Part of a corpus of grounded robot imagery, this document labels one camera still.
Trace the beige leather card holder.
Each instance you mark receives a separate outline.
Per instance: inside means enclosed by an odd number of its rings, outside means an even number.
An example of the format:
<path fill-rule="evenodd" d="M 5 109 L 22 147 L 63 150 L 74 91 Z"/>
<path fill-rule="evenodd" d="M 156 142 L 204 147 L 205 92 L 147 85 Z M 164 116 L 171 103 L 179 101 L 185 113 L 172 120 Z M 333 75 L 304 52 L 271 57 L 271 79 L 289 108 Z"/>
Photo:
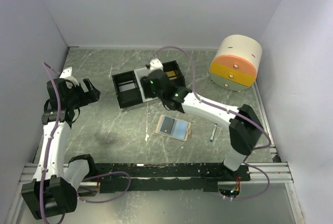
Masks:
<path fill-rule="evenodd" d="M 161 115 L 155 133 L 186 142 L 191 134 L 190 127 L 188 121 Z"/>

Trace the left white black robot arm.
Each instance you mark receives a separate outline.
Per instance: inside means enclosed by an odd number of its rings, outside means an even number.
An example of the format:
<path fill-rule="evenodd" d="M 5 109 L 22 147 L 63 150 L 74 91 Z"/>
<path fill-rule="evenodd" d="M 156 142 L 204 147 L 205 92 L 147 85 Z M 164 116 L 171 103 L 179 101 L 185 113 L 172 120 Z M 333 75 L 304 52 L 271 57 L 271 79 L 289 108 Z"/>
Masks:
<path fill-rule="evenodd" d="M 97 102 L 100 91 L 89 79 L 87 88 L 69 78 L 47 82 L 49 99 L 42 115 L 43 146 L 32 181 L 22 186 L 21 195 L 36 220 L 64 216 L 75 211 L 80 183 L 93 181 L 97 168 L 90 154 L 74 156 L 64 169 L 67 141 L 81 107 Z"/>

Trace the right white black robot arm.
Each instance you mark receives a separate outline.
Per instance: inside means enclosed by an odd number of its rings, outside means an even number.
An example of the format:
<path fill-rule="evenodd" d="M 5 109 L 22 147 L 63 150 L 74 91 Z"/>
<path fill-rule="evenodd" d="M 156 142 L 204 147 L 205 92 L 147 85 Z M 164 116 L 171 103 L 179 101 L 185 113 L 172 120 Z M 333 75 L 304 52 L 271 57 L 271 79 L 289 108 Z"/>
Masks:
<path fill-rule="evenodd" d="M 160 70 L 151 71 L 139 79 L 145 98 L 158 98 L 168 110 L 193 114 L 229 129 L 229 149 L 221 176 L 226 181 L 234 180 L 239 167 L 252 153 L 262 135 L 263 127 L 253 108 L 218 103 L 198 95 L 195 91 L 175 85 L 168 75 Z"/>

